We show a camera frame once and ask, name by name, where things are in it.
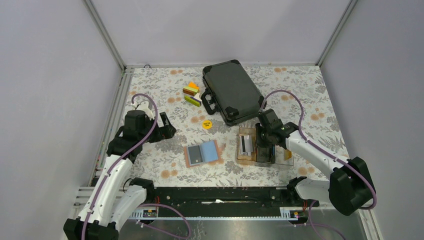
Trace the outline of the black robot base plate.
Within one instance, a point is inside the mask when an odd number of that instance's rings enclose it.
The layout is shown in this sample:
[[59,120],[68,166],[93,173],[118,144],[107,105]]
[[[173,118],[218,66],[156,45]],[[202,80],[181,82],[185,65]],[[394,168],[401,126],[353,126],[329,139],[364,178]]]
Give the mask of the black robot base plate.
[[301,199],[289,187],[156,187],[152,180],[136,177],[129,186],[146,189],[143,216],[148,218],[259,219],[304,215],[319,202]]

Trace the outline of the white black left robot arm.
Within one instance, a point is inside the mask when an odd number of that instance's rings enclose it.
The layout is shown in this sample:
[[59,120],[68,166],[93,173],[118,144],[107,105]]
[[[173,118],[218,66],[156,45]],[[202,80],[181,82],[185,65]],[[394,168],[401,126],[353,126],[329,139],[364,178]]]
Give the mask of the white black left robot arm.
[[130,110],[112,141],[101,175],[87,203],[75,219],[68,218],[63,231],[69,240],[117,240],[123,225],[139,205],[155,200],[151,180],[134,178],[116,202],[124,178],[135,163],[143,144],[171,139],[176,128],[165,112],[152,118],[148,109]]

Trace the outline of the dark grey credit card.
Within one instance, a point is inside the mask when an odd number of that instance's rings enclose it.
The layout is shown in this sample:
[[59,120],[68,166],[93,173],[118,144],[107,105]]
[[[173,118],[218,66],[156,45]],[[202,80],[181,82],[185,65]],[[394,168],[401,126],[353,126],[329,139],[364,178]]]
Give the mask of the dark grey credit card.
[[200,145],[193,145],[187,147],[188,164],[190,166],[203,163],[202,150]]

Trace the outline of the pink leather card holder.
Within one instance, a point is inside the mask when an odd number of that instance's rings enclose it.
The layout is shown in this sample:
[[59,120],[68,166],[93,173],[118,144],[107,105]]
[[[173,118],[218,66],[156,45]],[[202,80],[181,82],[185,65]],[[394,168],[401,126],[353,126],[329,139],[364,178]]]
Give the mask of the pink leather card holder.
[[188,151],[187,151],[187,147],[190,147],[190,146],[185,146],[183,148],[183,151],[184,151],[185,164],[187,168],[191,168],[191,167],[195,167],[195,166],[199,166],[203,164],[208,164],[208,163],[214,163],[221,159],[221,156],[219,154],[218,143],[216,140],[210,140],[210,141],[206,141],[196,145],[200,145],[203,163],[190,166],[189,159],[188,159]]

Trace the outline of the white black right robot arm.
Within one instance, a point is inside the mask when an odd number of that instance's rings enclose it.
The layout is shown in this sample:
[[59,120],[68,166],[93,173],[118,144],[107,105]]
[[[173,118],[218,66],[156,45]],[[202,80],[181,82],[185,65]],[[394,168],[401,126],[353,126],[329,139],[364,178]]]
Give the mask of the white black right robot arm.
[[283,123],[272,109],[262,111],[256,124],[258,147],[279,146],[299,155],[326,176],[326,180],[296,177],[287,185],[287,201],[293,206],[305,200],[330,203],[339,213],[350,216],[356,210],[372,209],[377,194],[366,162],[336,155],[305,138],[293,122]]

